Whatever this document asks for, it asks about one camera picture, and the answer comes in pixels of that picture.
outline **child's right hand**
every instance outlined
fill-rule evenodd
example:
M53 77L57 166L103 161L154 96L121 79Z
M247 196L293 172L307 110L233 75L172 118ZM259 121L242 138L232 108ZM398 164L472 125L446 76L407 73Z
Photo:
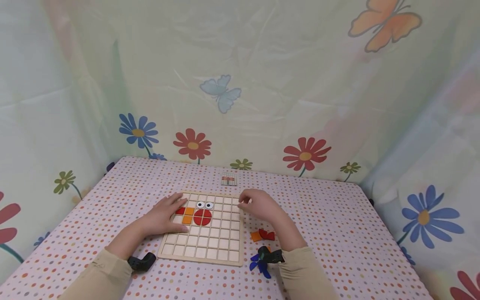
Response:
M238 207L257 219L270 224L279 218L288 217L278 203L267 192L262 190L244 190L240 194Z

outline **red flower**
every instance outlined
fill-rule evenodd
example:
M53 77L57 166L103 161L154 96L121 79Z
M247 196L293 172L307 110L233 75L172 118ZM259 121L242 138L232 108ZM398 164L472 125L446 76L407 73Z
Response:
M187 128L185 135L181 132L177 132L176 137L179 140L174 141L173 144L178 147L183 147L179 150L180 154L188 154L190 159L204 159L205 155L210 155L210 145L212 144L209 140L203 141L205 138L205 133L199 133L195 137L195 131L192 128Z
M287 166L287 168L293 168L295 171L300 170L303 165L305 165L305 169L307 171L311 171L315 169L315 165L312 161L316 163L321 163L327 159L326 156L322 156L332 147L325 148L323 150L322 147L325 146L327 143L326 140L319 140L315 144L314 138L307 138L301 137L299 138L299 146L300 150L295 148L294 146L287 146L283 149L283 152L287 154L292 154L295 156L285 156L283 161L293 161L291 164Z
M3 193L0 192L0 201L3 199ZM0 210L0 224L7 222L20 212L20 206L16 203L7 205ZM17 235L16 228L0 229L0 245L5 244Z
M470 277L463 271L458 271L456 274L463 286L473 296L470 296L466 292L459 288L450 288L450 294L455 300L480 300L480 273L477 274L477 285L475 285Z

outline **table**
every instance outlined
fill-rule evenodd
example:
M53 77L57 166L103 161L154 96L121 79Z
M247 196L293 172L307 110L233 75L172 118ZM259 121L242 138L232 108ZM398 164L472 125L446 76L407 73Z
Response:
M238 186L220 185L219 167L123 157L0 287L0 299L56 299L127 224L173 192L239 195L266 190L296 222L342 299L431 299L360 187L353 183L234 170ZM250 240L269 224L245 214L244 265L158 259L134 275L125 299L288 299L278 269L268 280L249 270L257 249L278 241ZM156 253L161 237L136 251Z

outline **orange butterfly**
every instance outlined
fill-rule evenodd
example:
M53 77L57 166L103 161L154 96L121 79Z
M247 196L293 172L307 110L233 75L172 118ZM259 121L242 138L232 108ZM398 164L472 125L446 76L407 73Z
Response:
M390 40L398 42L421 26L421 17L413 12L399 12L410 5L402 6L405 0L367 0L367 10L352 21L348 36L361 36L377 27L376 33L365 46L365 52L377 52Z

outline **green flower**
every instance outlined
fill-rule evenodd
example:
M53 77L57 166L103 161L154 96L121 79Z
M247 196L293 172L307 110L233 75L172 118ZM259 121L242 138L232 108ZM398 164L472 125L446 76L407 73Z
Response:
M70 185L73 185L73 180L75 179L76 177L73 176L73 171L70 170L68 171L68 173L65 174L65 172L60 172L60 178L59 179L55 179L55 183L57 183L57 187L53 190L53 192L55 194L61 194L63 193L63 189L66 189L68 190L68 188L70 187Z
M340 168L340 171L344 172L345 174L352 174L352 173L357 173L358 169L361 167L357 163L350 164L349 162L347 163L346 166L343 166Z
M244 158L243 161L240 161L239 159L235 160L236 163L231 163L230 166L232 169L240 169L240 170L251 170L251 166L253 165L253 162L249 162L248 159Z

